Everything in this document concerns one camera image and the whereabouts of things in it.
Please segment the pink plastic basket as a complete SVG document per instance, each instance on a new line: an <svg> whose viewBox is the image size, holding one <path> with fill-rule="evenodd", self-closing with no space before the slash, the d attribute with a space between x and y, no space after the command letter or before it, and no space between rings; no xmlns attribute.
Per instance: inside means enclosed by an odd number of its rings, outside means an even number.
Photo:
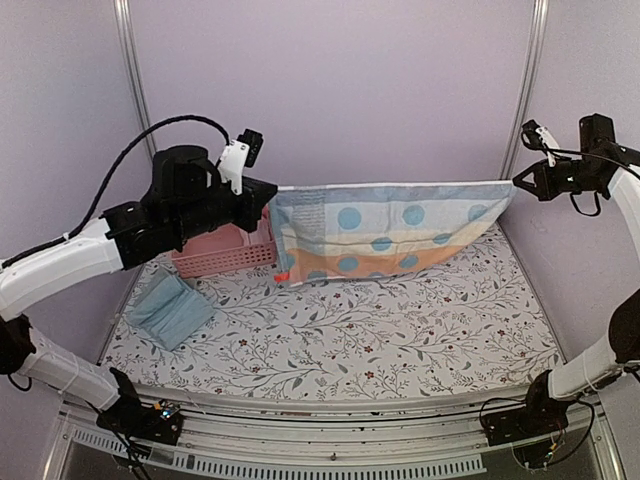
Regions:
<svg viewBox="0 0 640 480"><path fill-rule="evenodd" d="M181 252L173 251L170 259L183 278L273 264L276 246L268 208L263 209L254 232L247 233L233 224L224 225L189 240Z"/></svg>

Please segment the blue patterned towel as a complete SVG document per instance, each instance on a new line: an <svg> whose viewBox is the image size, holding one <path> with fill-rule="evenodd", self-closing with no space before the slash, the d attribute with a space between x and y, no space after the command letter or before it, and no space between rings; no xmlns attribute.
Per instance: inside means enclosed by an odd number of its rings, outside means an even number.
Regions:
<svg viewBox="0 0 640 480"><path fill-rule="evenodd" d="M444 262L511 203L510 181L288 186L269 202L283 280L369 279Z"/></svg>

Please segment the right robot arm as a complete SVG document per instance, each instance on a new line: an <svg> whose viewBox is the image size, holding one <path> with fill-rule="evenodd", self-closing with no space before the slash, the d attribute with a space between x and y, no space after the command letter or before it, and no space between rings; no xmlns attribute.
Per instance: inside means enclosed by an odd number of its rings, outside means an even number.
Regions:
<svg viewBox="0 0 640 480"><path fill-rule="evenodd" d="M595 393L639 365L639 153L602 114L579 119L578 136L570 148L534 120L520 130L536 160L512 179L505 225L562 357L518 412L527 436L554 422L550 400Z"/></svg>

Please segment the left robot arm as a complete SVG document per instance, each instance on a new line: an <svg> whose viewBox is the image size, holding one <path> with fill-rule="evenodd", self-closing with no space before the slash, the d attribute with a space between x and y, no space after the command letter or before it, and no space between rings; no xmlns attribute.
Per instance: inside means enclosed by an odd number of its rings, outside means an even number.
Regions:
<svg viewBox="0 0 640 480"><path fill-rule="evenodd" d="M1 270L1 372L46 383L81 398L128 434L148 426L148 412L123 374L112 373L51 342L26 309L103 274L129 270L188 240L233 224L254 232L277 186L246 177L257 150L234 141L212 162L205 148L179 145L157 152L151 184L139 201L104 211L81 231Z"/></svg>

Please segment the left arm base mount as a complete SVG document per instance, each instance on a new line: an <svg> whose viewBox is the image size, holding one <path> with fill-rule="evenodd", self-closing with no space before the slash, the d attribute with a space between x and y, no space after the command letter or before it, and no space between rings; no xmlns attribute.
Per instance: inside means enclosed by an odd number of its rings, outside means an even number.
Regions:
<svg viewBox="0 0 640 480"><path fill-rule="evenodd" d="M113 367L109 371L115 377L118 398L111 407L99 411L96 425L126 438L176 446L184 422L180 407L168 400L143 405L128 376Z"/></svg>

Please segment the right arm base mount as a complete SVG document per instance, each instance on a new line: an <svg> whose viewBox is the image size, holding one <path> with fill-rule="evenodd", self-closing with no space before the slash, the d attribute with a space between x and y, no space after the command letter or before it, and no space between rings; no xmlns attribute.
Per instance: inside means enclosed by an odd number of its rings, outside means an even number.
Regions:
<svg viewBox="0 0 640 480"><path fill-rule="evenodd" d="M479 422L490 446L560 432L568 426L567 410L573 401L551 397L548 386L550 373L547 370L536 377L517 408L484 413L484 407L497 401L497 397L482 405Z"/></svg>

